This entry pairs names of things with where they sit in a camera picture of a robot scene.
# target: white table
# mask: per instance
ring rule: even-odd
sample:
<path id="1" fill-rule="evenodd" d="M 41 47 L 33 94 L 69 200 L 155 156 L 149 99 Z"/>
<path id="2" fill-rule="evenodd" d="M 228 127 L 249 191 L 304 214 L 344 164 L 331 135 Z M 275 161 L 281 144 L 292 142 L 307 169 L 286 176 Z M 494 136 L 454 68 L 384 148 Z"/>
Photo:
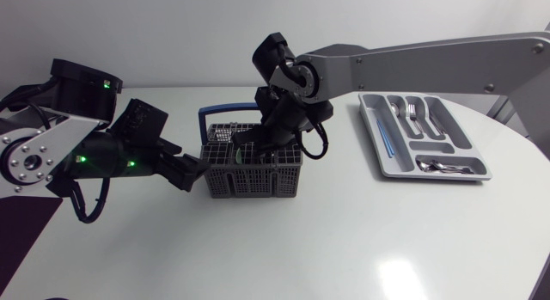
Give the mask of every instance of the white table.
<path id="1" fill-rule="evenodd" d="M 254 93 L 125 89 L 117 108 L 139 98 L 168 112 L 162 136 L 199 156 L 198 109 L 253 101 Z M 447 102 L 492 180 L 388 179 L 357 95 L 332 103 L 329 151 L 320 161 L 305 159 L 294 199 L 211 199 L 204 179 L 191 193 L 158 175 L 112 180 L 91 225 L 77 221 L 69 200 L 61 205 L 3 298 L 529 297 L 550 251 L 550 162 L 533 144 Z M 240 112 L 209 122 L 259 119 Z M 83 183 L 92 204 L 99 181 Z"/>

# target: white wall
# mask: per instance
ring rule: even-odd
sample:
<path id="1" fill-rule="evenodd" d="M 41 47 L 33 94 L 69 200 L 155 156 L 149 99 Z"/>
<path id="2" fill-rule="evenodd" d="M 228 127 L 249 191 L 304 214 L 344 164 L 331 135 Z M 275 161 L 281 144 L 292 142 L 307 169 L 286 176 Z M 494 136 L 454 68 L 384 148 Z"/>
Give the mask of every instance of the white wall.
<path id="1" fill-rule="evenodd" d="M 550 0 L 0 0 L 0 96 L 49 77 L 52 58 L 126 87 L 260 85 L 256 46 L 280 31 L 295 54 L 539 31 Z"/>

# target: cutlery tray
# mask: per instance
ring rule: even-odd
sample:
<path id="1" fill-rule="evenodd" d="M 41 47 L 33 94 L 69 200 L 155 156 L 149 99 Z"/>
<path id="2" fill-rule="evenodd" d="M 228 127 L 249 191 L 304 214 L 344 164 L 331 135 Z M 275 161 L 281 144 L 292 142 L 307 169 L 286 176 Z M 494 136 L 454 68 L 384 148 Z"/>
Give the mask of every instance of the cutlery tray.
<path id="1" fill-rule="evenodd" d="M 492 178 L 481 154 L 438 97 L 415 93 L 360 93 L 359 100 L 361 115 L 384 175 L 462 181 Z M 392 109 L 392 104 L 399 109 L 399 115 Z M 423 133 L 411 120 L 409 105 L 415 106 L 416 121 Z M 391 144 L 392 153 L 385 144 L 382 130 Z M 469 168 L 473 173 L 425 172 L 419 166 L 419 162 L 431 164 L 433 161 L 445 166 Z"/>

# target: gray plastic basket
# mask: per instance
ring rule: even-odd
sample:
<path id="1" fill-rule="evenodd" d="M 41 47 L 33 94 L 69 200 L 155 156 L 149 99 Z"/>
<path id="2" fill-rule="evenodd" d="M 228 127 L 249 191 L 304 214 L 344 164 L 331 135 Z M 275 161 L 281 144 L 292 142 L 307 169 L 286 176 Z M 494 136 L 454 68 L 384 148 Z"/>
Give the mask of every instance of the gray plastic basket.
<path id="1" fill-rule="evenodd" d="M 241 145 L 241 163 L 231 142 L 235 132 L 257 124 L 212 124 L 200 158 L 211 164 L 205 175 L 212 198 L 295 197 L 302 152 L 291 144 L 271 155 L 256 156 L 254 143 Z"/>

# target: blue handle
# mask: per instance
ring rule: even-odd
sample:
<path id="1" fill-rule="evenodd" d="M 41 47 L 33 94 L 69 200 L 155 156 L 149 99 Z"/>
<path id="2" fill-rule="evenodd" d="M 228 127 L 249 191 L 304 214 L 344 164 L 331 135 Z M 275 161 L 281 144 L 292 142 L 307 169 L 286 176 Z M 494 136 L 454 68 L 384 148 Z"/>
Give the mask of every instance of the blue handle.
<path id="1" fill-rule="evenodd" d="M 380 134 L 382 135 L 382 141 L 384 141 L 384 145 L 386 146 L 386 150 L 388 151 L 389 158 L 392 158 L 395 155 L 394 148 L 392 148 L 392 144 L 389 142 L 388 135 L 386 135 L 386 130 L 384 129 L 384 126 L 382 126 L 382 123 L 380 120 L 376 120 L 376 123 L 378 124 L 378 129 L 380 130 Z"/>
<path id="2" fill-rule="evenodd" d="M 210 107 L 202 107 L 199 109 L 199 129 L 200 129 L 200 139 L 203 142 L 203 145 L 208 143 L 208 136 L 206 135 L 206 115 L 231 112 L 231 111 L 249 111 L 249 110 L 259 110 L 256 102 L 243 102 L 243 103 L 227 103 L 223 105 L 216 105 Z"/>

